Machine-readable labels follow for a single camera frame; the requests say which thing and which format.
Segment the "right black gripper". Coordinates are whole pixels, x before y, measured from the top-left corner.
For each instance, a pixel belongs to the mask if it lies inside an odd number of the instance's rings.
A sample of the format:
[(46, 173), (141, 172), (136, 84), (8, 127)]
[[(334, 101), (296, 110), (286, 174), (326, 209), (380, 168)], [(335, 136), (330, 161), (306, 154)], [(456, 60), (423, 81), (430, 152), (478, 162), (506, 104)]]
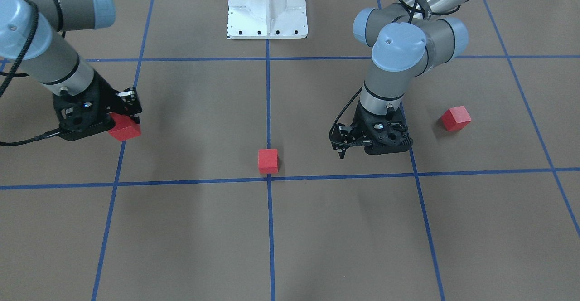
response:
[(112, 112), (138, 119), (143, 112), (136, 88), (129, 87), (119, 92), (97, 72), (94, 72), (91, 84), (80, 94), (62, 92), (54, 95), (53, 107), (59, 121), (57, 135), (67, 141), (112, 129), (114, 121), (109, 116)]

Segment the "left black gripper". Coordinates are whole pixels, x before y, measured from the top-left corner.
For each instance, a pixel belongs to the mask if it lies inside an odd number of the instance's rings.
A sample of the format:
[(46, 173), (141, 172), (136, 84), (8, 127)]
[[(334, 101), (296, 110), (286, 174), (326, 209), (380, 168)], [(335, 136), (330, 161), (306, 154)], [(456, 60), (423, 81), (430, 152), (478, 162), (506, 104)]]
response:
[(352, 102), (340, 111), (329, 130), (329, 141), (340, 159), (344, 159), (346, 151), (352, 147), (363, 147), (368, 155), (395, 154), (412, 148), (414, 141), (401, 109), (394, 111), (388, 107), (385, 115), (375, 115), (357, 103), (353, 122), (348, 126), (338, 123)]

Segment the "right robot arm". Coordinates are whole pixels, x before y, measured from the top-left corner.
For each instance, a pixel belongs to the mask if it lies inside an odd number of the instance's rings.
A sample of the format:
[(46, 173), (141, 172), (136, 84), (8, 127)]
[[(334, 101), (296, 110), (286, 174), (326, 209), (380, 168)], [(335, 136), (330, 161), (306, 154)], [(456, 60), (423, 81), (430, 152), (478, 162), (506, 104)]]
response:
[(119, 92), (66, 40), (66, 33), (109, 28), (114, 0), (0, 0), (4, 94), (16, 77), (29, 76), (52, 93), (58, 128), (2, 146), (21, 146), (58, 136), (76, 141), (108, 132), (119, 141), (141, 135), (142, 107), (135, 88)]

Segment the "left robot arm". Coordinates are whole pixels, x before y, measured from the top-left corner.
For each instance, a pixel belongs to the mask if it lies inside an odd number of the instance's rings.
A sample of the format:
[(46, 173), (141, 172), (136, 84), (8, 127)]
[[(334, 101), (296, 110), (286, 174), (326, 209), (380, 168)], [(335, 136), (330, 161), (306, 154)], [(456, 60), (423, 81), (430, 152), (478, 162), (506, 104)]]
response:
[(354, 20), (353, 35), (371, 47), (371, 63), (350, 125), (334, 121), (331, 146), (344, 158), (362, 146), (369, 155), (408, 151), (413, 144), (401, 102), (414, 77), (447, 63), (469, 43), (464, 22), (451, 16), (470, 0), (397, 0), (367, 8)]

